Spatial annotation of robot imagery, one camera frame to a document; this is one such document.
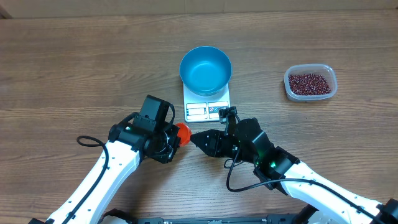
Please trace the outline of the red measuring scoop blue handle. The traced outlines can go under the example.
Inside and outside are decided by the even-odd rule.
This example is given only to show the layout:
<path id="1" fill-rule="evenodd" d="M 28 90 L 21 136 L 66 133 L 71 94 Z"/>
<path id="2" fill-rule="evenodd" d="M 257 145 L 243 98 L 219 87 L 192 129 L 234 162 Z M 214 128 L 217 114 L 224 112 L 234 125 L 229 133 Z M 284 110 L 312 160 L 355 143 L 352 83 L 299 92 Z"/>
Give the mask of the red measuring scoop blue handle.
<path id="1" fill-rule="evenodd" d="M 180 138 L 180 146 L 186 146 L 190 142 L 192 131 L 185 123 L 177 123 L 176 126 L 179 127 L 177 136 Z"/>

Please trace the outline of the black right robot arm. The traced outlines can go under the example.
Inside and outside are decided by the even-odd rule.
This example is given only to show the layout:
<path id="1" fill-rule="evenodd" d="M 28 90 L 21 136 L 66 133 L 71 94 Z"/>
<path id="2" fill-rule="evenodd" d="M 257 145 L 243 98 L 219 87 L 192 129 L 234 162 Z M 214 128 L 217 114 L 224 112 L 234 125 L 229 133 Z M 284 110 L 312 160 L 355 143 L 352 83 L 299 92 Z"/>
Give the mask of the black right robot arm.
<path id="1" fill-rule="evenodd" d="M 250 162 L 260 185 L 299 199 L 337 223 L 397 223 L 397 200 L 361 197 L 317 174 L 306 163 L 270 142 L 257 119 L 227 124 L 191 136 L 207 156 Z"/>

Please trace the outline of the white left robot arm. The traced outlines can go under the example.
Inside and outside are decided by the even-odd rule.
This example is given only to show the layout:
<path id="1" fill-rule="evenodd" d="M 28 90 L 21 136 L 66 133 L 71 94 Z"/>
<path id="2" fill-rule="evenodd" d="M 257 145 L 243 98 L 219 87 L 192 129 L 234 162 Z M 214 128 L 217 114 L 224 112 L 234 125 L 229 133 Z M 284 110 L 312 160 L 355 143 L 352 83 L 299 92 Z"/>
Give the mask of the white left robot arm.
<path id="1" fill-rule="evenodd" d="M 178 124 L 152 135 L 143 149 L 131 142 L 132 137 L 124 140 L 122 135 L 106 143 L 91 136 L 79 136 L 76 141 L 85 147 L 102 147 L 103 152 L 74 193 L 44 223 L 126 223 L 119 217 L 101 218 L 122 183 L 144 159 L 166 164 L 182 145 Z"/>

